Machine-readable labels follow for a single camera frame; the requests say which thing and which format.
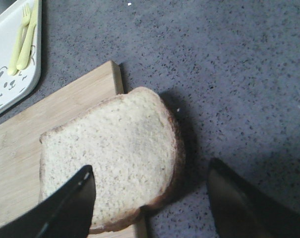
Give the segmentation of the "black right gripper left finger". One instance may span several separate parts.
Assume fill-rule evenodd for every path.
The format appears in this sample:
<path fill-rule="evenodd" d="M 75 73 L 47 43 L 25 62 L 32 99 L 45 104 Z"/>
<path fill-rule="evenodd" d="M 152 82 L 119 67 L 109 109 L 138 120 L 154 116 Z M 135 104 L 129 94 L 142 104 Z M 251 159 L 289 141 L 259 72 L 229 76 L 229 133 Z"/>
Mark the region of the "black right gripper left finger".
<path fill-rule="evenodd" d="M 95 179 L 83 166 L 54 194 L 0 228 L 0 238 L 86 238 L 92 224 Z"/>

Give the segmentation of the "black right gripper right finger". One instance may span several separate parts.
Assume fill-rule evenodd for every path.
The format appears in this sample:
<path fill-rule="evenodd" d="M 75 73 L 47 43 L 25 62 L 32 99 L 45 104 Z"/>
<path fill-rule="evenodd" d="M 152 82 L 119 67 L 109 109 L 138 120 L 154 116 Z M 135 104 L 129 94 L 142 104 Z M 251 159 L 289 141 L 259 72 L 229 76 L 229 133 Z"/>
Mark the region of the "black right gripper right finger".
<path fill-rule="evenodd" d="M 207 190 L 221 238 L 300 238 L 300 214 L 270 198 L 213 158 Z"/>

